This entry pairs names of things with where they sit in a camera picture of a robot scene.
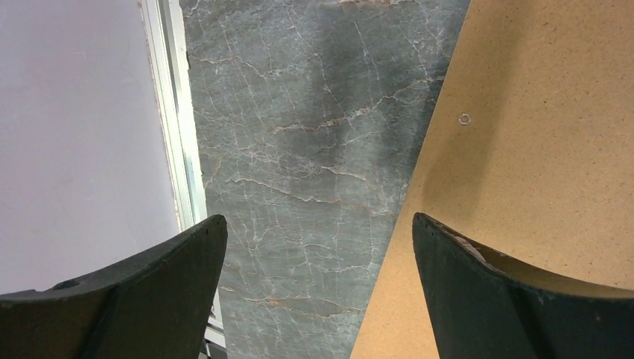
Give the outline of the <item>brown cardboard backing board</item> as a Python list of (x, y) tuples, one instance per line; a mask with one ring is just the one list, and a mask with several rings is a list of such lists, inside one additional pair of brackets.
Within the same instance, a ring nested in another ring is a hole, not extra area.
[(633, 3), (472, 1), (353, 358), (437, 358), (413, 217), (633, 291)]

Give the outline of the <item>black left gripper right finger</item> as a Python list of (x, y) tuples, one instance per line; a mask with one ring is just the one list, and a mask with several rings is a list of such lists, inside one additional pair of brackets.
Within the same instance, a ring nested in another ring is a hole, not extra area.
[(540, 269), (416, 213), (412, 227), (442, 358), (631, 358), (633, 292)]

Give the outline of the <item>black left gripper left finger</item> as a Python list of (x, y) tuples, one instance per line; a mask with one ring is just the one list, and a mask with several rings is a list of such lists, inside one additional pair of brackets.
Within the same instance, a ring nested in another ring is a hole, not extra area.
[(196, 358), (227, 249), (213, 215), (44, 291), (1, 297), (3, 358)]

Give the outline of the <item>aluminium rail frame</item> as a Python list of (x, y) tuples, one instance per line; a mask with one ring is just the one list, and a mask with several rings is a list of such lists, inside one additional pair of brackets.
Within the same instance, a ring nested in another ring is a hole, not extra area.
[(140, 1), (164, 137), (176, 218), (187, 230), (207, 218), (191, 100), (182, 8), (178, 1)]

